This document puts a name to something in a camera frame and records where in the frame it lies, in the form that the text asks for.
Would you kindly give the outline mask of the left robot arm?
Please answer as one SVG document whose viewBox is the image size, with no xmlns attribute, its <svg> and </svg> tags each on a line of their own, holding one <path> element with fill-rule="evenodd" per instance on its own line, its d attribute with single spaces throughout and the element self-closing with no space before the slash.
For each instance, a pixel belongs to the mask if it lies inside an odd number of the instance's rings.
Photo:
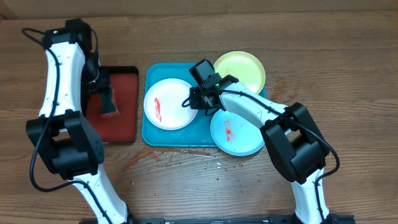
<svg viewBox="0 0 398 224">
<path fill-rule="evenodd" d="M 104 145 L 85 117 L 90 94 L 99 93 L 115 112 L 109 73 L 99 65 L 96 32 L 81 19 L 42 33 L 38 44 L 48 63 L 47 86 L 37 119 L 26 122 L 34 145 L 29 168 L 33 187 L 54 192 L 73 185 L 96 215 L 95 223 L 137 223 L 104 169 Z"/>
</svg>

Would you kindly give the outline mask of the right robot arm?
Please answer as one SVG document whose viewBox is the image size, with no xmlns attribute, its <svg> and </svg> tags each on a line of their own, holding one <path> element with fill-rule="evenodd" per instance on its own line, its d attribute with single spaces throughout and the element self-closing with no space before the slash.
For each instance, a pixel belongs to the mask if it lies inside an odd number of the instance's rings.
<svg viewBox="0 0 398 224">
<path fill-rule="evenodd" d="M 340 168 L 340 159 L 303 104 L 272 102 L 233 78 L 191 88 L 182 107 L 223 110 L 250 122 L 260 130 L 276 170 L 292 184 L 295 221 L 336 222 L 326 206 L 322 180 Z"/>
</svg>

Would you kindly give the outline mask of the light blue plate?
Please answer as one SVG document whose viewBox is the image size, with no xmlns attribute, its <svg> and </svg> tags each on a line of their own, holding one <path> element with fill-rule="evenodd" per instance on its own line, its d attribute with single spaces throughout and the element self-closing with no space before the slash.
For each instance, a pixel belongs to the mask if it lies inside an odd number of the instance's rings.
<svg viewBox="0 0 398 224">
<path fill-rule="evenodd" d="M 250 156 L 264 146 L 259 128 L 227 111 L 220 110 L 213 115 L 210 133 L 215 144 L 233 156 Z"/>
</svg>

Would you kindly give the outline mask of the white plate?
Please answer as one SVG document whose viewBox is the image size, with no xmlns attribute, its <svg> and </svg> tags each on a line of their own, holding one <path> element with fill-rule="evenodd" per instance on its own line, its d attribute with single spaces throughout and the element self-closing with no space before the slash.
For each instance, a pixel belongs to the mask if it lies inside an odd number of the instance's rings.
<svg viewBox="0 0 398 224">
<path fill-rule="evenodd" d="M 178 78 L 168 78 L 155 83 L 144 97 L 144 112 L 156 127 L 176 130 L 190 124 L 198 113 L 189 106 L 183 107 L 189 97 L 191 84 Z"/>
</svg>

